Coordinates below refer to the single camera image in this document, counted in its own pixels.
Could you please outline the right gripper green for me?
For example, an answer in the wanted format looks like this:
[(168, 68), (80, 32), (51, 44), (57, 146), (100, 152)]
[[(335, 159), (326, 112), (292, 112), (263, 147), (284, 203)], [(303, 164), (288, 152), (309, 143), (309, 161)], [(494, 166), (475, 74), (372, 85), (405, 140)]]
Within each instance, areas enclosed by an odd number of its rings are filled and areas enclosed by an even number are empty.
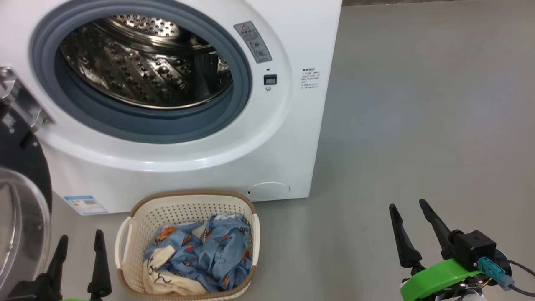
[[(478, 269), (471, 272), (466, 270), (462, 265), (452, 259), (453, 244), (449, 240), (451, 231), (426, 200), (420, 199), (419, 204), (426, 221), (433, 227), (441, 247), (441, 256), (445, 260), (424, 269), (422, 272), (416, 273), (404, 282), (400, 287), (400, 294), (404, 301), (421, 300), (449, 286), (462, 282), (466, 278), (481, 274), (481, 271)], [(414, 249), (403, 227), (403, 218), (399, 214), (395, 204), (389, 205), (389, 213), (401, 267), (423, 269), (420, 263), (422, 256), (420, 252)]]

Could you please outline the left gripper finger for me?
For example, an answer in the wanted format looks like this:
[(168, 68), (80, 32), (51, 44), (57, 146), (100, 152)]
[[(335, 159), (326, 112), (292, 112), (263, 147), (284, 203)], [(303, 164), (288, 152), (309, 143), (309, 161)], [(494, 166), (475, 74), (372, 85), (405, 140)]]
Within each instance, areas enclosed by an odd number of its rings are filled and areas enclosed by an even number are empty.
[(90, 294), (90, 301), (102, 301), (112, 294), (112, 283), (104, 233), (100, 229), (96, 230), (93, 250), (95, 262), (87, 292)]
[(49, 289), (61, 289), (63, 264), (67, 258), (68, 244), (69, 237), (61, 236), (44, 277)]

